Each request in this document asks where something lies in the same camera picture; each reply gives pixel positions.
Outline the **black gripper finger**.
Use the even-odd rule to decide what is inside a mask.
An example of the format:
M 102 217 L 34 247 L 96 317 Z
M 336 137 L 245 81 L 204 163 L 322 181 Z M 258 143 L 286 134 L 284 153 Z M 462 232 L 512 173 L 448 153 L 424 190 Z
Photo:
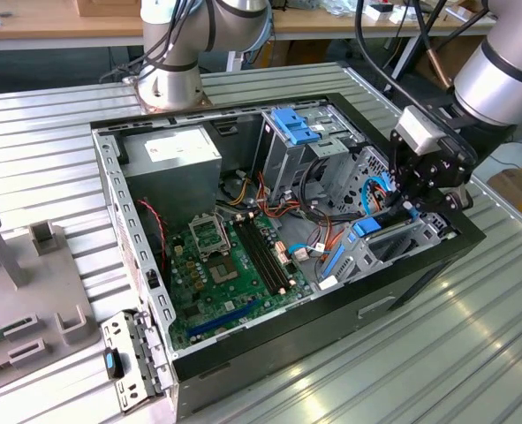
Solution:
M 445 192 L 434 188 L 417 197 L 413 206 L 420 213 L 445 214 L 468 210 L 473 206 L 473 198 L 465 187 L 456 187 Z
M 387 217 L 409 218 L 412 222 L 416 221 L 416 209 L 410 199 L 416 193 L 416 177 L 411 174 L 398 176 L 392 171 L 389 176 L 392 194 L 388 197 Z

